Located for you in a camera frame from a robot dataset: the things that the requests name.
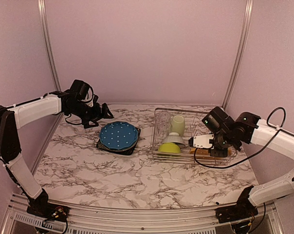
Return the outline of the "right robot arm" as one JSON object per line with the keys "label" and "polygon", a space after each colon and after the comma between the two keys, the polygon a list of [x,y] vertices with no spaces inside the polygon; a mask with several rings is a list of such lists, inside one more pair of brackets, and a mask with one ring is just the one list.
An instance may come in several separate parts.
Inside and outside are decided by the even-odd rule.
{"label": "right robot arm", "polygon": [[[270,149],[294,161],[294,133],[286,131],[282,125],[273,125],[250,112],[243,112],[233,120],[220,107],[213,108],[202,122],[214,136],[212,146],[219,149],[232,146],[239,150],[242,143],[254,144],[261,146],[256,155]],[[244,189],[238,204],[232,208],[232,214],[243,218],[251,211],[251,206],[290,194],[294,194],[294,169],[277,179]]]}

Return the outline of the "orange polka dot plate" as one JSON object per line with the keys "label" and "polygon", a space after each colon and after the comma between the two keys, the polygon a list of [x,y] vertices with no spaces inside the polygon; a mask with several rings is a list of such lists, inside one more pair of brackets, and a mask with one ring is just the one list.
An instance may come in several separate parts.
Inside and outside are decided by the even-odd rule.
{"label": "orange polka dot plate", "polygon": [[[195,148],[191,148],[188,153],[189,154],[194,154],[194,151],[195,151]],[[197,155],[208,155],[208,156],[210,156],[210,153],[209,153],[208,149],[197,149],[196,154]],[[235,157],[237,154],[238,154],[237,150],[228,148],[228,156],[229,157]]]}

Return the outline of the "blue polka dot plate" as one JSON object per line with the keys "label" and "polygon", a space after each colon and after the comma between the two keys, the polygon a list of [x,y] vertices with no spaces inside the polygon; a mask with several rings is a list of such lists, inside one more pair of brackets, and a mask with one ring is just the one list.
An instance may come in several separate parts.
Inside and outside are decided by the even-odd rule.
{"label": "blue polka dot plate", "polygon": [[115,121],[106,124],[99,133],[100,142],[110,150],[118,151],[118,142],[124,137],[138,137],[138,130],[128,122]]}

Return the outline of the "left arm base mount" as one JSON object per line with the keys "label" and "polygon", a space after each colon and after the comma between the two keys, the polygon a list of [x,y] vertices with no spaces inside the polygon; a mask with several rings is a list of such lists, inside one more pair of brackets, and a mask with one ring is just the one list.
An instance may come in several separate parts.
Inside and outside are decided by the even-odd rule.
{"label": "left arm base mount", "polygon": [[31,204],[27,207],[27,213],[42,217],[46,221],[56,220],[60,222],[66,222],[69,213],[69,207],[49,202],[43,205]]}

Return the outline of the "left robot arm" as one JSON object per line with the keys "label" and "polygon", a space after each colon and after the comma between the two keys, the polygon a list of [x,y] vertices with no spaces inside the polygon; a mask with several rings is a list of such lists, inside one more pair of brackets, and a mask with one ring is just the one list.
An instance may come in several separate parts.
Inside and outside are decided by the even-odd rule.
{"label": "left robot arm", "polygon": [[8,107],[0,105],[0,161],[10,178],[29,200],[29,207],[42,217],[53,212],[47,192],[39,185],[22,155],[19,131],[44,117],[76,116],[85,129],[97,127],[101,119],[112,119],[106,103],[99,104],[90,85],[74,80],[66,91],[54,91]]}

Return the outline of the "light green round plate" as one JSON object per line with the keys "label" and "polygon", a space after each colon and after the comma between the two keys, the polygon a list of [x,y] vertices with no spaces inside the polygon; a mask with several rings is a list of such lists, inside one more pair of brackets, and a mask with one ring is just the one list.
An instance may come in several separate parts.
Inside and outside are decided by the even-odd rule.
{"label": "light green round plate", "polygon": [[118,151],[122,152],[123,154],[129,154],[131,151],[134,150],[138,141],[138,137],[124,137],[121,138],[118,142]]}

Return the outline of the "black floral square plate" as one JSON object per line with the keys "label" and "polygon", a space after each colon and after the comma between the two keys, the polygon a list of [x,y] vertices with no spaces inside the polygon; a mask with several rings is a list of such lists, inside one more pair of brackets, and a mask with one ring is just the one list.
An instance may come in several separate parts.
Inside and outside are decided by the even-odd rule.
{"label": "black floral square plate", "polygon": [[111,131],[105,126],[100,132],[96,147],[102,151],[130,156],[138,143],[140,133],[141,129],[136,127]]}

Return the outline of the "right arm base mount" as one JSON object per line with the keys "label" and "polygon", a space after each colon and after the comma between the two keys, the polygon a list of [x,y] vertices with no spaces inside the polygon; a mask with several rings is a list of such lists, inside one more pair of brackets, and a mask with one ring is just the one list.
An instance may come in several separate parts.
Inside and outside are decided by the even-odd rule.
{"label": "right arm base mount", "polygon": [[219,207],[215,210],[219,223],[246,219],[258,215],[258,210],[252,204],[235,204]]}

